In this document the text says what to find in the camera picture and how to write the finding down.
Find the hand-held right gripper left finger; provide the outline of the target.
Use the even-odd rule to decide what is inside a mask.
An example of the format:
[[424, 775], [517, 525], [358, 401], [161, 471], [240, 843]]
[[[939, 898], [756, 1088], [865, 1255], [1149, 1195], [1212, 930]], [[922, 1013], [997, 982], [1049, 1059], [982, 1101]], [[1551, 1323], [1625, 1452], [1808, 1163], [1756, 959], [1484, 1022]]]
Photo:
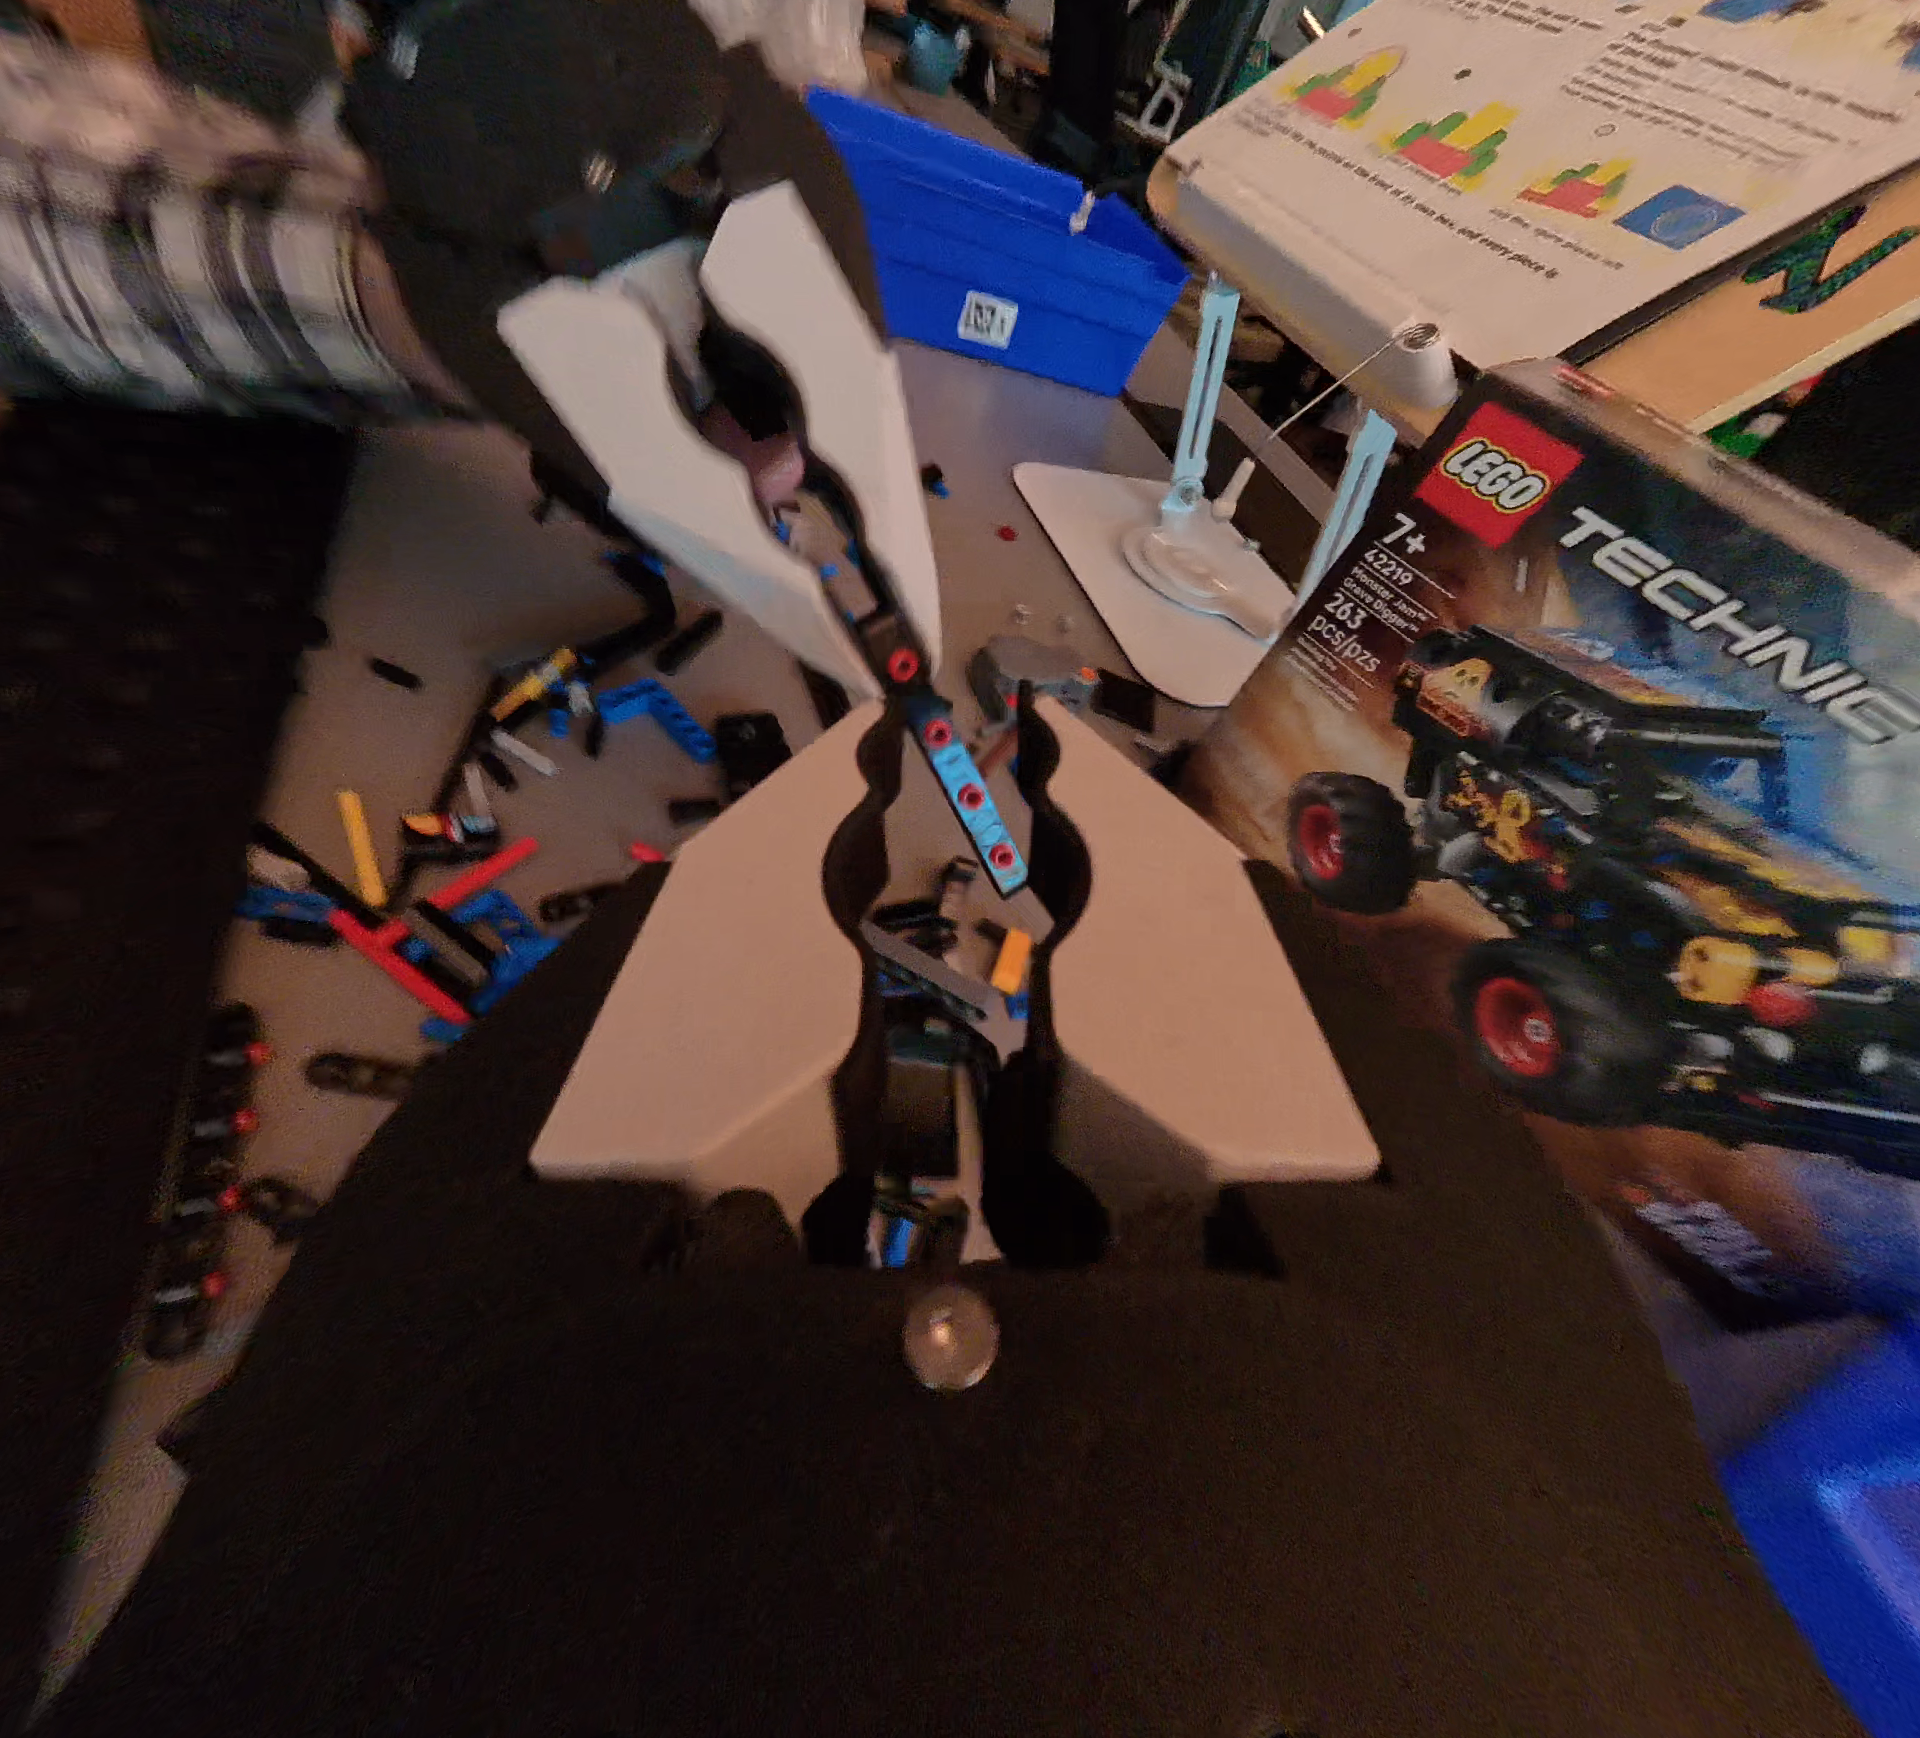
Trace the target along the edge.
[[899, 721], [855, 708], [669, 866], [533, 1147], [546, 1182], [773, 1197], [868, 1255], [887, 1088], [876, 956]]

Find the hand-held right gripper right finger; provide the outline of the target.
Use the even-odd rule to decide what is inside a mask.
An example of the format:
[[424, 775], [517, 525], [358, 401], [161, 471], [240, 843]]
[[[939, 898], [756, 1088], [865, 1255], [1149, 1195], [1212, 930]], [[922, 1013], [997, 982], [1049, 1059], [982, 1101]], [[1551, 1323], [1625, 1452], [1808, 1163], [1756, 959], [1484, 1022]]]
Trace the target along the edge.
[[1021, 694], [1047, 932], [1021, 1045], [1022, 1260], [1278, 1260], [1259, 1197], [1380, 1175], [1273, 922], [1275, 872]]

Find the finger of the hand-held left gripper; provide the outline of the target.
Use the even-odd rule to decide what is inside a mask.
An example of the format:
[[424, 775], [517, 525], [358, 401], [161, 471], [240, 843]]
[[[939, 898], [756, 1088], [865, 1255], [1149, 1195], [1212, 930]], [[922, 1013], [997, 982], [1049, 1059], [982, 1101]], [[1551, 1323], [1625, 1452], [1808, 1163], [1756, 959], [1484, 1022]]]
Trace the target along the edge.
[[496, 330], [628, 527], [856, 701], [878, 696], [813, 569], [775, 539], [743, 464], [685, 417], [646, 310], [617, 287], [548, 281], [499, 310]]
[[859, 549], [922, 647], [943, 647], [940, 582], [899, 360], [791, 182], [733, 198], [700, 265], [719, 323], [767, 354], [802, 442], [851, 495]]

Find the long black toy beam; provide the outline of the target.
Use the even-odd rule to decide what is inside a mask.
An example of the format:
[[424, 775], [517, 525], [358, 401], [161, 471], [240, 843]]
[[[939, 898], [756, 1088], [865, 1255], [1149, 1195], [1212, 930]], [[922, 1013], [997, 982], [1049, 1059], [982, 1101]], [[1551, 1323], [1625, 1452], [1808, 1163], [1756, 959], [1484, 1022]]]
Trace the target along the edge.
[[913, 738], [981, 877], [1000, 902], [1010, 900], [1027, 885], [1027, 862], [963, 742], [952, 706], [934, 686], [930, 647], [906, 615], [893, 575], [868, 551], [851, 488], [821, 460], [806, 458], [797, 496], [776, 516], [776, 534], [810, 564], [838, 632], [872, 674], [888, 721]]

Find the person's left forearm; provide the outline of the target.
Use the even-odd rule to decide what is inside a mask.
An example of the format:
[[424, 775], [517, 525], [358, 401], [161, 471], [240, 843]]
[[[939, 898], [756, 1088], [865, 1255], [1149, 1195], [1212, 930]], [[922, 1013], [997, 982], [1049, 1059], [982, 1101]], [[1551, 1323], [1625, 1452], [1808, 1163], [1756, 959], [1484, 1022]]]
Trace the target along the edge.
[[4, 401], [482, 420], [404, 310], [376, 213], [336, 127], [4, 31]]

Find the grey desk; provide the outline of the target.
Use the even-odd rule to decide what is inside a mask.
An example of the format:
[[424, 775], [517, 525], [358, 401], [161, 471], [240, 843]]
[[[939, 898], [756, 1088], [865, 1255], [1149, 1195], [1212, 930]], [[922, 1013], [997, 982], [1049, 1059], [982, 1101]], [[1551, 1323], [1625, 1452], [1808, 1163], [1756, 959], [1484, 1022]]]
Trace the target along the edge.
[[[1151, 342], [1119, 403], [1007, 374], [925, 349], [903, 351], [910, 418], [927, 460], [955, 491], [930, 503], [947, 571], [979, 575], [948, 590], [947, 613], [973, 629], [1037, 629], [1115, 661], [1069, 572], [1028, 527], [1015, 488], [989, 469], [1002, 436], [1033, 431], [1034, 455], [1094, 469], [1159, 471], [1143, 418], [1178, 407], [1191, 366], [1184, 327]], [[466, 703], [499, 664], [628, 618], [635, 606], [598, 562], [601, 543], [573, 513], [533, 516], [522, 450], [473, 426], [383, 432], [368, 440], [348, 491], [320, 616], [331, 645], [307, 663], [303, 696], [282, 730], [266, 815], [325, 855], [335, 787], [360, 786], [396, 808], [432, 781]], [[266, 1107], [251, 1170], [288, 1175], [326, 1195], [348, 1174], [392, 1105], [325, 1097], [297, 1067], [300, 1053], [342, 1050], [413, 1057], [417, 1007], [347, 951], [235, 932], [220, 968], [220, 999], [262, 1010], [278, 1050], [257, 1077]], [[1735, 1448], [1793, 1405], [1832, 1365], [1870, 1341], [1871, 1323], [1916, 1314], [1916, 1184], [1862, 1174], [1787, 1150], [1730, 1150], [1685, 1138], [1634, 1142], [1618, 1153], [1662, 1187], [1662, 1228], [1676, 1252], [1740, 1260], [1741, 1279], [1773, 1261], [1829, 1303], [1860, 1289], [1860, 1314], [1747, 1339], [1720, 1336], [1713, 1315], [1657, 1269], [1639, 1229], [1605, 1239], [1632, 1293], [1693, 1397], [1703, 1437]], [[78, 1516], [75, 1550], [60, 1579], [49, 1656], [33, 1714], [83, 1664], [119, 1611], [186, 1483], [160, 1431], [241, 1357], [293, 1260], [294, 1245], [240, 1226], [231, 1231], [231, 1293], [204, 1349], [180, 1364], [132, 1361], [107, 1401], [100, 1461]]]

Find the blue bin with white tag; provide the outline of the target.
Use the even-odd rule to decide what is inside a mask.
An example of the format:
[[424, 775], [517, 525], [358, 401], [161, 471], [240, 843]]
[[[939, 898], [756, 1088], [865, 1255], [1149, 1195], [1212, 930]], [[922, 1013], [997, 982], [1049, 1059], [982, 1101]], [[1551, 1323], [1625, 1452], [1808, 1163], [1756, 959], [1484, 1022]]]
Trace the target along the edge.
[[1186, 287], [1125, 201], [821, 86], [867, 223], [891, 339], [1119, 397]]

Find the clear plastic bag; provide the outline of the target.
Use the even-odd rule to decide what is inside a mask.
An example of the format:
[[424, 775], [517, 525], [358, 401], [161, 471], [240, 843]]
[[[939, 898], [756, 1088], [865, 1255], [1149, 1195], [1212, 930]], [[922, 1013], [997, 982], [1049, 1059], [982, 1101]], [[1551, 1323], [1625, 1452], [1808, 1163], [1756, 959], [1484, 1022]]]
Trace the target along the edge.
[[795, 93], [865, 96], [868, 0], [686, 0], [719, 47], [753, 47]]

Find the pile of toy building pieces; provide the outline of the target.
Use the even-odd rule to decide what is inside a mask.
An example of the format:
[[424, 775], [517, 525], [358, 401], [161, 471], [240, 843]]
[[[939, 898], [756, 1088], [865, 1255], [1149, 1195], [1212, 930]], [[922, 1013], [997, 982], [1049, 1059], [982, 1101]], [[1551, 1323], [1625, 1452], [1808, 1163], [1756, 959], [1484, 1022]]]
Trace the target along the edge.
[[[533, 786], [536, 799], [556, 799], [568, 772], [560, 754], [601, 762], [612, 736], [628, 727], [646, 727], [707, 783], [704, 792], [667, 803], [672, 833], [703, 830], [768, 778], [791, 754], [776, 715], [722, 713], [703, 721], [675, 685], [675, 677], [721, 638], [722, 613], [707, 606], [682, 616], [663, 560], [648, 551], [609, 551], [605, 564], [636, 599], [636, 616], [491, 672], [431, 806], [396, 818], [388, 866], [365, 803], [340, 792], [348, 875], [316, 867], [297, 843], [257, 827], [235, 903], [238, 923], [270, 941], [347, 950], [358, 958], [329, 930], [331, 907], [396, 913], [515, 839], [534, 837], [507, 818], [517, 789]], [[601, 885], [560, 891], [529, 918], [558, 941], [563, 928], [607, 893]]]

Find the grey toy motor block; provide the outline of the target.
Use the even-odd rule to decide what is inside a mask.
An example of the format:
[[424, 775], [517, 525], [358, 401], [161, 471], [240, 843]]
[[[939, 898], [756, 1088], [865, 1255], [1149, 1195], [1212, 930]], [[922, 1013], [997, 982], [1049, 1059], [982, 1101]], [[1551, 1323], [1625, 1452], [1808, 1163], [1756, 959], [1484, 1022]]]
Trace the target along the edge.
[[1018, 694], [1049, 696], [1080, 715], [1090, 708], [1098, 670], [1074, 651], [1047, 645], [1024, 632], [997, 632], [967, 661], [964, 680], [986, 727], [1012, 723]]

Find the toy truck set box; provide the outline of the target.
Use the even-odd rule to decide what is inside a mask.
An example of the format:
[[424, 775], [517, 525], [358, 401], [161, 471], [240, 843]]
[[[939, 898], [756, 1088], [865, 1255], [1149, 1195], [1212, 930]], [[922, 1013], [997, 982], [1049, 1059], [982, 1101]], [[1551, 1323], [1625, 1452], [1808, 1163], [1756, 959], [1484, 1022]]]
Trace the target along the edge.
[[1916, 1179], [1916, 551], [1556, 360], [1380, 488], [1191, 752], [1539, 1123]]

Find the black beam with red pins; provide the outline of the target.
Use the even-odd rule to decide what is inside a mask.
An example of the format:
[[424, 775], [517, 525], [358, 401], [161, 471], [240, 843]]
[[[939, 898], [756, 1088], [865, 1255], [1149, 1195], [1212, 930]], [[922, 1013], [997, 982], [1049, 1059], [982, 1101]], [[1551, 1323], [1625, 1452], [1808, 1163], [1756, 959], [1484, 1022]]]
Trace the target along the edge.
[[170, 1364], [198, 1351], [225, 1295], [241, 1166], [257, 1127], [254, 1088], [270, 1055], [254, 1006], [231, 1001], [210, 1013], [160, 1191], [137, 1333], [150, 1361]]

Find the black dotted mat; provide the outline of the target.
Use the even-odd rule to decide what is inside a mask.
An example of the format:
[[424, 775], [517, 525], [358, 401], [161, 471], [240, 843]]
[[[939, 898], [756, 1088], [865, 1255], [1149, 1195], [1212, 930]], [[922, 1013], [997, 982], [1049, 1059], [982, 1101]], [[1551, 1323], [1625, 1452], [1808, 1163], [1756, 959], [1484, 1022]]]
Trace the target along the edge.
[[5, 1697], [38, 1656], [355, 455], [284, 418], [4, 418]]

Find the instruction booklet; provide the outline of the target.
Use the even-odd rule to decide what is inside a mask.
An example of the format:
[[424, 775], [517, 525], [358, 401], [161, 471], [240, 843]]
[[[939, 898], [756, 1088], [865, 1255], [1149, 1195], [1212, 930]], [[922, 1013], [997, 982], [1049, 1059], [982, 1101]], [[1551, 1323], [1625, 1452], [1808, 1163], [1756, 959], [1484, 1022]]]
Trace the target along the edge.
[[1916, 323], [1918, 0], [1375, 0], [1147, 202], [1401, 431], [1525, 359], [1703, 431]]

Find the plain blue plastic bin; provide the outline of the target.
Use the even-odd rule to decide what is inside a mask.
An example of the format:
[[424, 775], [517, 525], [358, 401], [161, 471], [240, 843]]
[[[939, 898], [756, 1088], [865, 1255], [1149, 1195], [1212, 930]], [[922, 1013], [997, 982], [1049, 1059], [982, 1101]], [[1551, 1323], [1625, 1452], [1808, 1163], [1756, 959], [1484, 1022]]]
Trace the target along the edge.
[[1767, 1581], [1860, 1725], [1918, 1733], [1918, 1325], [1890, 1325], [1722, 1464]]

